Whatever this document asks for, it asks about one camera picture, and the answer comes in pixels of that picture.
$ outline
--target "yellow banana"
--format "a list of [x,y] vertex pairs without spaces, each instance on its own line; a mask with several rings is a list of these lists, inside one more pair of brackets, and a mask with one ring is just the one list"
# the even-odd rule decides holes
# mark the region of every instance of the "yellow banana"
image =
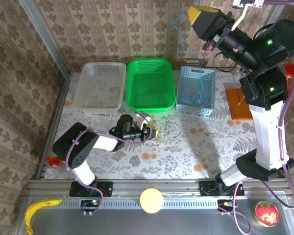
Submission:
[[25,221],[27,233],[29,235],[33,234],[33,229],[30,225],[30,219],[32,218],[32,216],[35,214],[36,211],[38,211],[40,208],[43,208],[43,207],[52,207],[52,206],[59,205],[61,202],[62,202],[62,199],[57,198],[57,199],[44,199],[44,200],[31,204],[27,208],[24,214],[24,221]]

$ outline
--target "wooden board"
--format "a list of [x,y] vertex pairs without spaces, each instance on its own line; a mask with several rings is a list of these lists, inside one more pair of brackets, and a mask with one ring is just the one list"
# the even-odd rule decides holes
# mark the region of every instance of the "wooden board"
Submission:
[[253,120],[248,104],[246,104],[243,92],[240,88],[225,89],[225,93],[232,120]]

